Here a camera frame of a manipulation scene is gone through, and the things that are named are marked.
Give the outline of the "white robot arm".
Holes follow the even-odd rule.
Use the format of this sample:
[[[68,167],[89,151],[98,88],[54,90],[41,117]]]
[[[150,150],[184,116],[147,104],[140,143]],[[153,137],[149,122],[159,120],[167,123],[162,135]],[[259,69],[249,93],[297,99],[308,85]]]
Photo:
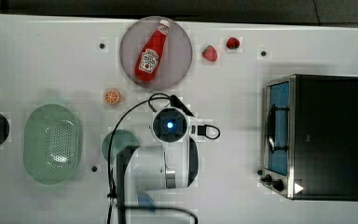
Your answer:
[[[189,187],[199,172],[195,134],[200,121],[186,107],[168,106],[154,114],[156,146],[127,146],[115,157],[117,222],[130,224],[129,210],[148,210],[139,195],[149,190]]]

